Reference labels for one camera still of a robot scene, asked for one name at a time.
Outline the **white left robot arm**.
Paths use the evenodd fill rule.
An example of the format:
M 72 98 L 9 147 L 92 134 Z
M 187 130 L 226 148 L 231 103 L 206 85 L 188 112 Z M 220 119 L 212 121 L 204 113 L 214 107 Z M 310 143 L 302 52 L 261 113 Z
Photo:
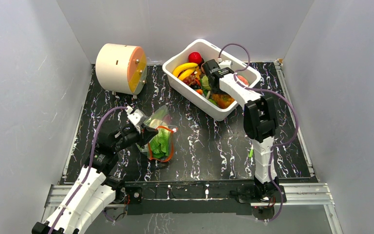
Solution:
M 121 129 L 100 131 L 94 152 L 86 160 L 72 188 L 61 204 L 43 222 L 37 222 L 34 234 L 83 234 L 110 203 L 120 203 L 126 190 L 109 173 L 118 161 L 118 152 L 132 145 L 149 143 L 156 128 L 127 123 Z

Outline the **clear zip bag orange zipper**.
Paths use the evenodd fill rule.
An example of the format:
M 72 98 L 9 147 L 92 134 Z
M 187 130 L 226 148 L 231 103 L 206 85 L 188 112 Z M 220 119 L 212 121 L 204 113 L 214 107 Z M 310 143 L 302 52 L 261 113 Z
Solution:
M 143 146 L 137 144 L 139 151 L 149 160 L 170 161 L 175 151 L 173 135 L 178 131 L 178 128 L 171 124 L 168 106 L 163 105 L 158 108 L 144 121 L 144 124 L 157 130 L 158 134 L 148 144 Z

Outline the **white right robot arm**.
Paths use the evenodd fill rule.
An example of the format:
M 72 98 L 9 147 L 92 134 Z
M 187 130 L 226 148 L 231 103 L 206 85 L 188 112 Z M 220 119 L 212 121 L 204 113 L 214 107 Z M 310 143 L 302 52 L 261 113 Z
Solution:
M 212 59 L 203 63 L 214 94 L 230 95 L 243 108 L 243 129 L 251 139 L 255 161 L 255 197 L 267 202 L 273 197 L 276 174 L 271 158 L 272 146 L 278 127 L 274 101 L 250 89 L 231 68 L 222 68 Z

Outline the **napa cabbage toy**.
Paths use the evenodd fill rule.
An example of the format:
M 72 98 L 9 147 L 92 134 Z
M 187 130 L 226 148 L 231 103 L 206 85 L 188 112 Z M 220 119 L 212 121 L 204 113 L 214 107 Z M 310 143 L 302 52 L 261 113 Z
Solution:
M 158 135 L 149 143 L 149 158 L 160 162 L 170 161 L 174 154 L 173 131 L 166 126 L 158 126 Z

